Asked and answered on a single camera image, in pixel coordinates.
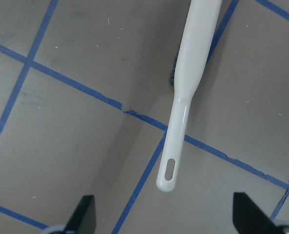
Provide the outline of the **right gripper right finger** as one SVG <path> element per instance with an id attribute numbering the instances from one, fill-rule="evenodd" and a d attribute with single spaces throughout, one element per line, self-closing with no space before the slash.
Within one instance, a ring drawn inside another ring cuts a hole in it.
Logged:
<path id="1" fill-rule="evenodd" d="M 233 194 L 232 222 L 239 234 L 281 233 L 281 229 L 244 192 Z"/>

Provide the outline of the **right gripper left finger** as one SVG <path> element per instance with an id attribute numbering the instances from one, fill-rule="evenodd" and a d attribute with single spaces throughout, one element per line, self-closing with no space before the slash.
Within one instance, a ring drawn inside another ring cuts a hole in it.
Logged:
<path id="1" fill-rule="evenodd" d="M 66 234 L 93 234 L 96 229 L 94 195 L 84 195 L 66 224 Z"/>

